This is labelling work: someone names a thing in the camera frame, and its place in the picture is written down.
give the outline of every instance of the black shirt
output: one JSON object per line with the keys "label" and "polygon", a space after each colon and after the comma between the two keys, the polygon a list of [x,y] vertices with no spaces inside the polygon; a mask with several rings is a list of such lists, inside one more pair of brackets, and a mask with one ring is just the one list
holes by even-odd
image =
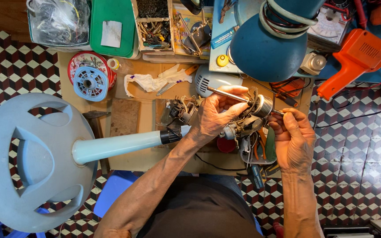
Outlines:
{"label": "black shirt", "polygon": [[209,179],[182,176],[173,181],[137,237],[262,236],[239,195]]}

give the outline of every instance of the tile floor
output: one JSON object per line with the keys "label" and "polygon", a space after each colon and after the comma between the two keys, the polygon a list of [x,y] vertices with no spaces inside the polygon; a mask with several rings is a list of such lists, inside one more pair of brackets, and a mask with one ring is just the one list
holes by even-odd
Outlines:
{"label": "tile floor", "polygon": [[[43,92],[61,97],[56,51],[36,44],[11,41],[0,31],[0,104],[28,92]],[[335,109],[320,101],[318,126],[381,111],[381,88],[359,91],[336,98]],[[48,109],[37,108],[31,113],[43,115]],[[311,104],[309,118],[315,117]],[[317,208],[321,224],[357,225],[370,219],[381,219],[381,113],[346,121],[331,127],[316,129],[317,142],[312,161]],[[10,171],[13,184],[22,186],[16,168],[18,140],[13,140],[10,151]],[[62,227],[50,230],[48,237],[93,237],[100,220],[91,211],[108,176],[98,171],[96,187],[85,204]],[[244,198],[257,216],[263,232],[275,237],[272,224],[283,223],[283,194],[280,179],[268,179],[265,189],[259,191],[245,177],[236,177]],[[57,210],[66,203],[46,203],[45,208]]]}

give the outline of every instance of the yellow cap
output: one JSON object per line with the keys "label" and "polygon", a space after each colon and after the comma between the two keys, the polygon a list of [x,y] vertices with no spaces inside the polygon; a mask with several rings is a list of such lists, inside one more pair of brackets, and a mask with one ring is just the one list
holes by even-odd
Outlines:
{"label": "yellow cap", "polygon": [[219,55],[217,57],[217,65],[220,67],[225,67],[229,63],[229,57],[226,55]]}

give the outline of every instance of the green plastic box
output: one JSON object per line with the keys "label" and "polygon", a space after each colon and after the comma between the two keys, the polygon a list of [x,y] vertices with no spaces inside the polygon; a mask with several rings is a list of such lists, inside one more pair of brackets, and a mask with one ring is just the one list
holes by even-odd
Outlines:
{"label": "green plastic box", "polygon": [[[121,22],[120,48],[101,45],[103,21]],[[138,57],[138,39],[130,0],[93,0],[90,44],[98,54],[129,59]]]}

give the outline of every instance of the hammer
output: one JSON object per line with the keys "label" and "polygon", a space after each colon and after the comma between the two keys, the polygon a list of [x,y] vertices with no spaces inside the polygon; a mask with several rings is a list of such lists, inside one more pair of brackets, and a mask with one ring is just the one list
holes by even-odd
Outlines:
{"label": "hammer", "polygon": [[[101,122],[99,121],[99,117],[106,116],[110,113],[111,112],[95,111],[95,110],[82,113],[82,115],[85,117],[85,119],[88,121],[89,125],[91,126],[95,139],[104,137],[103,130],[101,128]],[[108,158],[100,159],[99,164],[101,165],[101,172],[103,175],[106,175],[110,172],[110,164],[108,162]]]}

